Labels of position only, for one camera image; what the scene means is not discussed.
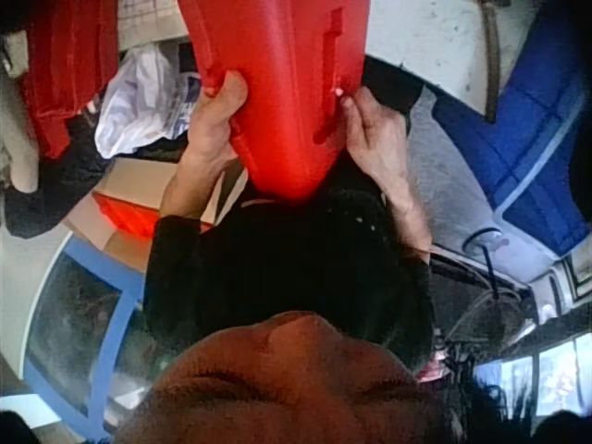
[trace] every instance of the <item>hand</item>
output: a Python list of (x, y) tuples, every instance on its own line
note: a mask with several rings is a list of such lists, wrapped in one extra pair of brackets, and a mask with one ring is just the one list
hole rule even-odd
[(405, 117), (382, 106), (367, 88), (344, 97), (341, 104), (347, 118), (347, 149), (353, 161), (393, 204), (412, 204)]
[(191, 115), (189, 146), (182, 163), (223, 168), (236, 157), (230, 145), (230, 119), (247, 100), (247, 82), (237, 71), (229, 71), (218, 94), (202, 89)]

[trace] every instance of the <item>person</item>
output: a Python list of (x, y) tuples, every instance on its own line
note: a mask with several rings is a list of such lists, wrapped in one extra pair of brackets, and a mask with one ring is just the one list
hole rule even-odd
[(447, 442), (447, 410), (413, 377), (432, 354), (432, 238), (405, 118), (366, 88), (342, 97), (347, 150), (314, 197), (249, 184), (200, 234), (247, 100), (229, 72), (192, 115), (144, 294), (154, 337), (184, 353), (116, 442)]

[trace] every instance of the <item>blue frame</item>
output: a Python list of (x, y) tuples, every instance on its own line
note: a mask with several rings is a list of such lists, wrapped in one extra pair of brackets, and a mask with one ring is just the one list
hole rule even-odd
[(68, 404), (28, 358), (25, 359), (24, 379), (77, 434), (86, 439), (108, 438), (110, 435), (105, 431), (103, 424), (109, 385), (128, 323), (134, 309), (143, 299), (144, 275), (74, 236), (69, 239), (61, 254), (69, 256), (121, 292), (105, 332), (92, 375), (91, 397), (87, 405), (88, 414), (84, 415)]

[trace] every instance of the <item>white plastic bag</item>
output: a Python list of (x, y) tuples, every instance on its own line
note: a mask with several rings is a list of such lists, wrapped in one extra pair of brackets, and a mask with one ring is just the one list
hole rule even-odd
[(94, 136), (102, 157), (132, 154), (187, 130), (201, 81), (196, 73), (177, 71), (153, 43), (128, 51), (109, 82)]

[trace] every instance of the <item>person's left hand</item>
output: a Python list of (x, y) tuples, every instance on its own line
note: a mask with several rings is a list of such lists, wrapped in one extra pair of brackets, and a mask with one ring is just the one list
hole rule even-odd
[(218, 94), (202, 89), (191, 115), (185, 161), (218, 168), (236, 157), (230, 145), (230, 119), (244, 105), (248, 93), (247, 82), (237, 71), (227, 72)]

